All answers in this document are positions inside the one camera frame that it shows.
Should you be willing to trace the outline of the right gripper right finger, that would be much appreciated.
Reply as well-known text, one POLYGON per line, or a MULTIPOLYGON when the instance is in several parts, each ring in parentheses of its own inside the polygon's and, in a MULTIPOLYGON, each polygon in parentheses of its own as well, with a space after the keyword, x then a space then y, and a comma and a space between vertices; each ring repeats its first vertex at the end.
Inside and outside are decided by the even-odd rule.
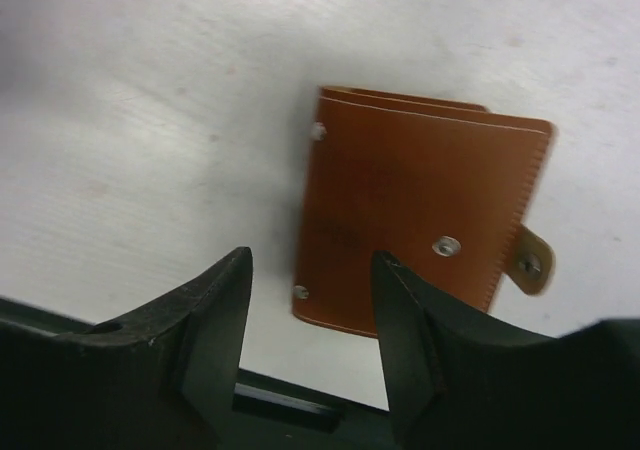
POLYGON ((387 252, 371 291, 390 421, 404 449, 635 449, 639 323, 559 338, 500 321, 387 252))

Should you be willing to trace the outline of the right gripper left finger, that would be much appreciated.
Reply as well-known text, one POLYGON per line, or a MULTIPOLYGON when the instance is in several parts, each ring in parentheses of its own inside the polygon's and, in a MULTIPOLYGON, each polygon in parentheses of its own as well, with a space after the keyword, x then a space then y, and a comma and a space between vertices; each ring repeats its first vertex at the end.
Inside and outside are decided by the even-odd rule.
POLYGON ((253 277, 239 247, 172 291, 90 325, 1 303, 5 449, 214 449, 253 277))

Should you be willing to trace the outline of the brown leather card holder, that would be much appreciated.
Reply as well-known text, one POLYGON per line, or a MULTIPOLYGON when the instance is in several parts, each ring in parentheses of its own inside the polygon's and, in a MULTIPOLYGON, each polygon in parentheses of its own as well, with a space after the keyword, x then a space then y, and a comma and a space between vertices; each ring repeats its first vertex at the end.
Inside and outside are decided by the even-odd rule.
POLYGON ((551 247, 524 224, 555 126, 478 104, 324 86, 311 131, 293 315, 376 333, 370 261, 395 255, 481 310, 503 277, 541 294, 551 247))

